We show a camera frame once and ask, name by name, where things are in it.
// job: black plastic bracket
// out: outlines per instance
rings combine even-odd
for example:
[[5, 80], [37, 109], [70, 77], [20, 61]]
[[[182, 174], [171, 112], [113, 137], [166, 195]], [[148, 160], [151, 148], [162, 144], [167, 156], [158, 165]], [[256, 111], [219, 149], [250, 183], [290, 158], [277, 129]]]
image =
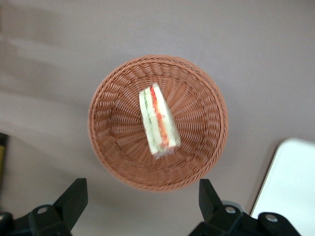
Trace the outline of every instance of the black plastic bracket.
[[264, 212], [256, 220], [235, 206], [222, 204], [208, 179], [200, 180], [199, 207], [204, 222], [189, 236], [300, 236], [282, 215]]
[[0, 236], [71, 236], [87, 204], [87, 181], [78, 178], [53, 205], [39, 206], [15, 220], [8, 212], [0, 213]]

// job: gray floor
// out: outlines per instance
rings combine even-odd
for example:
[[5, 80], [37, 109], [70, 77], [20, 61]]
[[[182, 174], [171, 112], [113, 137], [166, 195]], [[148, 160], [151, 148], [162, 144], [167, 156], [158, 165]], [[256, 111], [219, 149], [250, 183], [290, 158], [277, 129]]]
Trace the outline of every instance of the gray floor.
[[277, 145], [315, 141], [315, 1], [4, 0], [0, 132], [11, 136], [2, 210], [22, 216], [86, 177], [75, 236], [187, 235], [202, 220], [198, 183], [170, 193], [130, 188], [99, 163], [87, 133], [91, 98], [116, 66], [168, 54], [221, 89], [229, 135], [205, 176], [250, 211]]

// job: wicker basket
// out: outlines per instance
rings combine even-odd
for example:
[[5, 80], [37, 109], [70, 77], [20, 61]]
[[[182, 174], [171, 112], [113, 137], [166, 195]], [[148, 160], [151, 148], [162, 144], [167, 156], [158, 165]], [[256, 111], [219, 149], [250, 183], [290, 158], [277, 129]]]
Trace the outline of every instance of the wicker basket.
[[[150, 154], [139, 92], [158, 83], [182, 144], [158, 160]], [[200, 68], [182, 58], [148, 55], [126, 62], [100, 84], [89, 110], [90, 139], [103, 165], [121, 181], [143, 190], [187, 186], [217, 162], [227, 137], [220, 90]]]

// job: tomato slice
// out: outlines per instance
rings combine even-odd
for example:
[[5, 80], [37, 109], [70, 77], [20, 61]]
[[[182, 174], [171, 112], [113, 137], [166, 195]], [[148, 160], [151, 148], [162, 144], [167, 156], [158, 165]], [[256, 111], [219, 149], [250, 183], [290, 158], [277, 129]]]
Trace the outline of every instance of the tomato slice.
[[169, 139], [167, 137], [167, 132], [165, 130], [163, 120], [162, 120], [162, 115], [158, 109], [158, 100], [156, 93], [154, 92], [153, 86], [150, 87], [150, 92], [152, 96], [152, 102], [153, 102], [153, 108], [157, 117], [157, 122], [158, 122], [158, 129], [162, 137], [162, 144], [160, 145], [161, 148], [166, 148], [169, 145]]

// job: plastic wrap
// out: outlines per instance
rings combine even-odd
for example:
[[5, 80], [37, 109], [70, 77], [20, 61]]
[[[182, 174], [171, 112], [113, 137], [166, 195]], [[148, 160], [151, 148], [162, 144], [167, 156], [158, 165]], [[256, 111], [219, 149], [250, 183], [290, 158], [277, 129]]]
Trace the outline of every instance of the plastic wrap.
[[142, 90], [139, 102], [151, 154], [156, 159], [173, 154], [181, 139], [159, 86], [155, 83]]

